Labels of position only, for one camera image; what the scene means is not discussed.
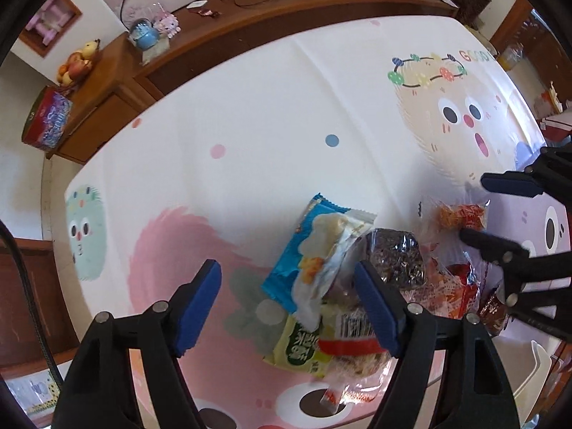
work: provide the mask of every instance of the barcode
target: barcode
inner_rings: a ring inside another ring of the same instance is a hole
[[[374,335],[374,330],[365,311],[353,311],[349,314],[338,315],[336,318],[336,339],[356,339],[372,335]]]

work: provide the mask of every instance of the cartoon mouth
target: cartoon mouth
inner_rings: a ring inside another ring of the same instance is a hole
[[[475,140],[477,141],[477,145],[479,146],[482,154],[488,157],[488,148],[487,145],[484,143],[483,138],[479,134],[475,134]]]

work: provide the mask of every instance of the brown woven basket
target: brown woven basket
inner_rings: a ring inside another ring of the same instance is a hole
[[[491,0],[453,0],[459,7],[456,20],[469,25],[486,8]]]

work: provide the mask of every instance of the blue dot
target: blue dot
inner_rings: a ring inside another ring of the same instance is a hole
[[[325,138],[325,144],[328,147],[337,147],[338,143],[340,143],[340,140],[337,137],[337,135],[330,134],[330,135],[327,135]]]

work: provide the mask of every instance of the fruit pile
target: fruit pile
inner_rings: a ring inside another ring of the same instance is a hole
[[[81,50],[74,51],[65,64],[58,68],[56,77],[60,87],[77,85],[93,69],[95,56],[99,53],[99,39],[88,41]]]

